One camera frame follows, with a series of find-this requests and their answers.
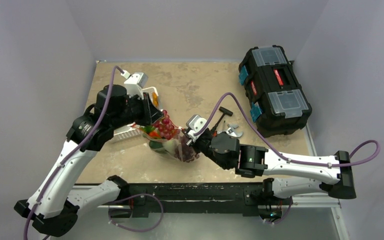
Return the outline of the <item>orange carrot with leaves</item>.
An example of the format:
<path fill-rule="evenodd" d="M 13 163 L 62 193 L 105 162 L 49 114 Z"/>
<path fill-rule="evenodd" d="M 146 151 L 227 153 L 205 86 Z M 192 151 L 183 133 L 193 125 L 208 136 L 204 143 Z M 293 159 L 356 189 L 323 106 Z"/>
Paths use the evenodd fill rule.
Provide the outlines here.
<path fill-rule="evenodd" d="M 142 136 L 145 138 L 152 139 L 152 140 L 161 139 L 159 132 L 152 125 L 139 126 L 139 130 L 141 131 Z"/>

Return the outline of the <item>clear zip bag orange zipper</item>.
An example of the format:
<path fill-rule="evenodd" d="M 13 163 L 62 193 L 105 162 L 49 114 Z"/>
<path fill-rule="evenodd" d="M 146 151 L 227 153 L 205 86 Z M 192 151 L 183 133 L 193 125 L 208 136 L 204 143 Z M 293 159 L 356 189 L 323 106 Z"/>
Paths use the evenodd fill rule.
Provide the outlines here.
<path fill-rule="evenodd" d="M 188 139 L 184 136 L 181 127 L 175 127 L 172 131 L 173 135 L 169 139 L 161 137 L 158 128 L 151 125 L 133 124 L 132 128 L 139 130 L 140 135 L 148 140 L 147 144 L 152 151 L 166 158 L 190 163 L 200 157 L 199 153 L 186 144 Z"/>

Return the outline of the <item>red grape bunch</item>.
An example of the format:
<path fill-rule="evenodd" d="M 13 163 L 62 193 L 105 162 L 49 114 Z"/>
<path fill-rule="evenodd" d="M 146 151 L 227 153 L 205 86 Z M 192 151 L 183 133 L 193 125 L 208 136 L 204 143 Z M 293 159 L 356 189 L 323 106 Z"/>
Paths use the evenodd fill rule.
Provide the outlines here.
<path fill-rule="evenodd" d="M 163 109 L 162 113 L 163 117 L 152 125 L 157 129 L 161 139 L 153 139 L 152 141 L 164 143 L 168 140 L 176 139 L 178 145 L 175 154 L 168 152 L 168 155 L 185 163 L 190 163 L 198 159 L 200 155 L 196 153 L 191 146 L 187 145 L 188 138 L 183 134 L 183 128 L 174 125 L 166 110 Z"/>

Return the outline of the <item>green cucumber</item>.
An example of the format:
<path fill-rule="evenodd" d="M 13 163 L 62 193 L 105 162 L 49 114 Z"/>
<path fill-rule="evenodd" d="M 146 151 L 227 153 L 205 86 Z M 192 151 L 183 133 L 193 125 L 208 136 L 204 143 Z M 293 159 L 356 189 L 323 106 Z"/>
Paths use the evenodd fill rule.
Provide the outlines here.
<path fill-rule="evenodd" d="M 158 141 L 149 141 L 148 146 L 150 149 L 160 155 L 166 155 L 168 154 L 168 151 L 165 149 L 164 145 L 162 142 Z"/>

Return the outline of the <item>white radish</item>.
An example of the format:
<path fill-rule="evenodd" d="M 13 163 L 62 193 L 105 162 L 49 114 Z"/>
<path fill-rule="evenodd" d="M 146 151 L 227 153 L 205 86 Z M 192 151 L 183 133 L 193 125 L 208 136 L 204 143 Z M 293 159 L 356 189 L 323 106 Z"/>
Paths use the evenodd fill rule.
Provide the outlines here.
<path fill-rule="evenodd" d="M 176 153 L 176 149 L 178 148 L 178 141 L 173 138 L 163 142 L 162 145 L 168 153 L 174 155 Z"/>

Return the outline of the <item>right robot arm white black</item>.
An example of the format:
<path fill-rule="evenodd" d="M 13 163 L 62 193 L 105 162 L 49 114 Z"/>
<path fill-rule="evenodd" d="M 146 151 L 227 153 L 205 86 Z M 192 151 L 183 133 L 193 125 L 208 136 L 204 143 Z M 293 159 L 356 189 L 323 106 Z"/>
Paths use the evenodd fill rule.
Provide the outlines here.
<path fill-rule="evenodd" d="M 354 176 L 347 151 L 330 156 L 280 153 L 262 146 L 241 144 L 226 133 L 200 135 L 187 129 L 187 145 L 223 170 L 234 170 L 243 178 L 266 176 L 260 196 L 268 204 L 278 199 L 309 193 L 326 193 L 331 198 L 355 199 Z"/>

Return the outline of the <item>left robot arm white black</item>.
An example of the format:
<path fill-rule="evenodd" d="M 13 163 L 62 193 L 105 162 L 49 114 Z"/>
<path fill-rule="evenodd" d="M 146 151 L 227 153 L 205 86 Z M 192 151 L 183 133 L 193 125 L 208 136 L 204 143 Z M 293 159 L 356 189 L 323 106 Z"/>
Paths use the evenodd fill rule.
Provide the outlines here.
<path fill-rule="evenodd" d="M 38 190 L 19 200 L 14 210 L 39 233 L 61 237 L 89 210 L 111 202 L 126 203 L 130 185 L 117 175 L 79 195 L 72 195 L 71 190 L 116 129 L 133 123 L 152 125 L 162 117 L 148 93 L 129 95 L 121 85 L 106 85 L 97 93 L 96 102 L 73 121 L 56 163 Z"/>

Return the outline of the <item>white perforated plastic basket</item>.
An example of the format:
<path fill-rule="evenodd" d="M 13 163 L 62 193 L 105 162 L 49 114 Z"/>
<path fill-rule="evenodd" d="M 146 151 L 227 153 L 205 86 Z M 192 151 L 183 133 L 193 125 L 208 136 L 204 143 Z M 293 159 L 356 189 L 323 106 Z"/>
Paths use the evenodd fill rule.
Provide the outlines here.
<path fill-rule="evenodd" d="M 148 93 L 151 96 L 152 102 L 155 104 L 157 108 L 159 108 L 160 110 L 163 109 L 159 92 L 155 86 L 146 87 L 143 89 L 143 92 Z M 128 124 L 126 126 L 117 128 L 114 131 L 113 138 L 110 141 L 113 143 L 116 143 L 116 142 L 124 141 L 124 140 L 131 139 L 133 137 L 137 137 L 141 135 L 142 135 L 141 126 L 135 125 L 132 123 L 132 124 Z"/>

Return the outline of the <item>black rubber mallet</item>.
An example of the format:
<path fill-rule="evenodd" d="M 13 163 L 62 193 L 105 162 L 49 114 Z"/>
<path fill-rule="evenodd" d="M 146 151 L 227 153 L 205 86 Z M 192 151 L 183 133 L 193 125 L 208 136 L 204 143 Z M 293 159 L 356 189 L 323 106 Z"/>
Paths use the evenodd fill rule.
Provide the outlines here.
<path fill-rule="evenodd" d="M 231 116 L 233 115 L 233 112 L 230 111 L 229 109 L 225 108 L 225 107 L 220 106 L 218 110 L 222 113 L 222 115 L 221 115 L 221 117 L 218 119 L 218 121 L 216 122 L 216 124 L 215 124 L 215 125 L 211 128 L 211 130 L 210 130 L 211 133 L 212 133 L 213 135 L 217 133 L 217 128 L 218 128 L 220 122 L 222 121 L 222 119 L 223 119 L 225 116 L 229 116 L 229 117 L 231 117 Z"/>

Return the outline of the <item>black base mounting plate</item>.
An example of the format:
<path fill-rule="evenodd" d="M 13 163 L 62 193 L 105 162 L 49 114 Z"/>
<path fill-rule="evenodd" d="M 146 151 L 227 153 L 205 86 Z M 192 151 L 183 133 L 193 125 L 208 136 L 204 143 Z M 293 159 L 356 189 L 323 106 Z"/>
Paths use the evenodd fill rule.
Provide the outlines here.
<path fill-rule="evenodd" d="M 150 213 L 240 214 L 279 219 L 291 197 L 273 195 L 269 181 L 222 183 L 131 183 L 113 201 L 130 207 L 134 218 Z"/>

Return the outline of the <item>black toolbox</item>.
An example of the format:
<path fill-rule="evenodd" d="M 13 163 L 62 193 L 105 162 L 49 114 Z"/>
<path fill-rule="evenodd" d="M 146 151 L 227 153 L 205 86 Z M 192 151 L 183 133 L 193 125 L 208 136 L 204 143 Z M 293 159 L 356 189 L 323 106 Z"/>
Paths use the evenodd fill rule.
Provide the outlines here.
<path fill-rule="evenodd" d="M 238 66 L 252 122 L 265 138 L 303 129 L 312 106 L 280 45 L 249 49 Z"/>

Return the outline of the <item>aluminium frame rail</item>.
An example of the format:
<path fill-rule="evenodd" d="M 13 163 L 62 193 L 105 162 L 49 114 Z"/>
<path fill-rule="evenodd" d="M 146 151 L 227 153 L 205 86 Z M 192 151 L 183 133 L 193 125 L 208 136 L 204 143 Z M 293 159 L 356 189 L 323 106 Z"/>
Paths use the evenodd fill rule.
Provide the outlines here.
<path fill-rule="evenodd" d="M 313 153 L 310 156 L 321 157 L 321 156 L 317 156 L 315 153 Z M 251 182 L 251 183 L 262 183 L 262 182 L 264 182 L 264 180 L 260 181 L 260 182 Z M 95 184 L 95 185 L 82 185 L 82 184 L 78 185 L 78 184 L 75 184 L 72 187 L 72 190 L 70 191 L 70 194 L 71 195 L 80 195 L 80 194 L 85 193 L 89 189 L 94 188 L 96 186 L 98 186 L 98 185 L 97 184 Z M 327 193 L 321 193 L 321 192 L 298 194 L 298 195 L 290 196 L 290 198 L 292 199 L 292 204 L 290 206 L 286 207 L 286 208 L 290 208 L 293 205 L 303 205 L 305 207 L 316 207 L 316 206 L 320 205 L 320 206 L 325 206 L 325 207 L 331 207 L 331 206 L 337 204 L 338 201 L 340 200 L 338 198 L 333 198 L 333 197 L 328 196 Z M 123 205 L 114 204 L 113 202 L 108 202 L 108 203 L 99 205 L 98 207 L 106 207 L 109 210 L 111 210 L 111 209 L 119 209 L 120 206 L 123 206 Z M 274 224 L 279 223 L 281 221 L 281 219 L 286 216 L 286 214 L 287 213 L 285 211 L 282 211 L 282 215 L 281 215 L 281 217 L 279 219 L 268 219 L 268 218 L 265 218 L 263 220 L 266 223 L 268 223 L 268 224 L 274 225 Z"/>

